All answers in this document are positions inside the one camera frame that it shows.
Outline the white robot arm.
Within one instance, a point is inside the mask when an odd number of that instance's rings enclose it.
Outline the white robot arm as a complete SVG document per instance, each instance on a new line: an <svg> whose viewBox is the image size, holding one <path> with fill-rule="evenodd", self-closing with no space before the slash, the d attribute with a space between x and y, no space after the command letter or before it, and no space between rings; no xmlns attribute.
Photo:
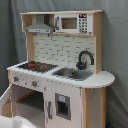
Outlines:
<svg viewBox="0 0 128 128"><path fill-rule="evenodd" d="M12 118L0 116L0 128L35 128L27 119L15 116Z"/></svg>

